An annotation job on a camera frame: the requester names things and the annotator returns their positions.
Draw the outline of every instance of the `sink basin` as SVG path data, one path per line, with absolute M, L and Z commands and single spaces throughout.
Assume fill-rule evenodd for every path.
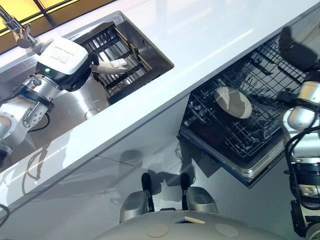
M 90 75 L 81 89 L 59 92 L 52 101 L 55 108 L 48 113 L 50 124 L 42 130 L 28 133 L 25 140 L 13 150 L 2 171 L 173 68 L 173 64 L 121 12 L 114 12 L 64 37 L 77 41 L 97 29 L 97 26 L 110 21 L 114 22 L 115 27 L 138 49 L 140 56 L 152 69 L 150 74 L 141 76 L 131 88 L 124 88 L 113 98 L 110 98 L 105 86 L 97 82 L 93 75 Z M 15 65 L 9 64 L 10 66 L 0 73 L 0 99 L 7 97 L 14 87 L 23 83 L 29 74 L 33 74 L 36 63 L 37 56 L 33 55 L 25 57 Z M 43 118 L 34 128 L 41 128 L 47 121 L 47 118 Z

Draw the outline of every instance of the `white plate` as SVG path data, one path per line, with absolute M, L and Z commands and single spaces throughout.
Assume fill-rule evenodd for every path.
M 219 87 L 214 93 L 214 98 L 224 111 L 236 118 L 247 119 L 251 116 L 250 101 L 236 89 L 228 86 Z

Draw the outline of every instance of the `countertop surface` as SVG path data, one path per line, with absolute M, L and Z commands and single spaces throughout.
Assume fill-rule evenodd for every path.
M 52 141 L 43 162 L 38 163 L 42 164 L 38 180 L 22 187 L 34 153 L 2 172 L 0 203 L 11 209 L 25 203 L 317 4 L 319 0 L 117 0 L 41 35 L 39 39 L 47 42 L 121 11 L 174 68 Z M 23 49 L 14 48 L 0 55 L 0 71 L 24 54 Z

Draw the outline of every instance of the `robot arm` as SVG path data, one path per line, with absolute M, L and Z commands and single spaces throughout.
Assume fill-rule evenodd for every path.
M 281 117 L 285 155 L 289 167 L 295 232 L 300 237 L 320 237 L 320 62 L 309 48 L 294 42 L 289 28 L 279 39 L 282 57 L 309 72 L 294 101 L 295 107 Z
M 124 59 L 101 62 L 73 41 L 62 37 L 54 40 L 39 56 L 35 73 L 0 101 L 0 167 L 27 132 L 54 107 L 52 100 L 59 91 L 78 90 L 91 71 L 123 73 L 125 64 Z

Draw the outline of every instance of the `dishwasher rack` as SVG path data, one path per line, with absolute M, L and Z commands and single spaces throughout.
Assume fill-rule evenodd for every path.
M 277 38 L 262 44 L 192 91 L 184 126 L 202 132 L 202 136 L 220 152 L 230 154 L 228 151 L 231 150 L 243 159 L 251 159 L 267 144 L 280 129 L 281 113 L 288 109 L 276 101 L 278 93 L 286 89 L 296 93 L 306 76 L 282 59 Z M 249 118 L 232 117 L 218 106 L 214 93 L 224 86 L 236 89 L 248 98 L 252 105 Z
M 105 62 L 125 59 L 127 72 L 106 74 L 93 72 L 93 78 L 106 90 L 108 99 L 132 85 L 152 67 L 140 56 L 138 49 L 116 28 L 113 22 L 104 22 L 89 33 L 77 38 L 76 43 L 89 53 L 95 53 Z

